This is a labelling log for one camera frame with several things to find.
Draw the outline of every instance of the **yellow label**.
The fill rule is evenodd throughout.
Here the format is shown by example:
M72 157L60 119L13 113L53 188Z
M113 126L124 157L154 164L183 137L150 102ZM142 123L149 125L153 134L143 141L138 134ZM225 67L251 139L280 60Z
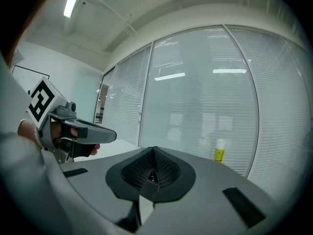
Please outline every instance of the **yellow label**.
M223 160L225 150L215 149L214 161L221 163Z

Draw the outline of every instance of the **white bottle cap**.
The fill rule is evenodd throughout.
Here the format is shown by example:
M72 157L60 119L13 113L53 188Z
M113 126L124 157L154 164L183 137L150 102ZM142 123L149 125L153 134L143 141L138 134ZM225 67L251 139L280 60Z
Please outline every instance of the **white bottle cap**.
M226 140L225 139L217 139L216 148L218 150L225 150Z

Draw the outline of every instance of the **bottle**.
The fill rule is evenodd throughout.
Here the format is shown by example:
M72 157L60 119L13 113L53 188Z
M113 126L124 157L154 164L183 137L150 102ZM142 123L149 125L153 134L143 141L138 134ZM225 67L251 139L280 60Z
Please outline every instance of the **bottle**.
M216 149L214 154L214 161L221 163L225 152L226 141L224 139L217 139Z

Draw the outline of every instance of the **whiteboard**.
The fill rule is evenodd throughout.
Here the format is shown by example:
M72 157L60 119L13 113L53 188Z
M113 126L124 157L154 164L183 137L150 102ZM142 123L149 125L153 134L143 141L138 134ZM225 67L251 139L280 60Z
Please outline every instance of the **whiteboard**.
M47 79L50 77L47 74L39 73L17 65L14 66L12 75L26 93L28 91L32 92L43 76Z

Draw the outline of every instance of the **white ceiling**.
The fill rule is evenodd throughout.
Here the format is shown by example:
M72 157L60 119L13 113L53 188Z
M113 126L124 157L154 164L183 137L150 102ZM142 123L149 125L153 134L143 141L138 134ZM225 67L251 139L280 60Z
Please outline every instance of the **white ceiling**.
M28 41L53 48L51 41L62 41L105 59L122 41L144 25L167 13L205 3L235 3L280 16L279 0L79 0L70 19L63 15L67 0L48 0ZM290 21L281 16L281 20ZM38 40L38 35L45 40ZM62 52L65 47L55 48ZM85 63L83 55L66 54ZM103 66L88 63L103 70Z

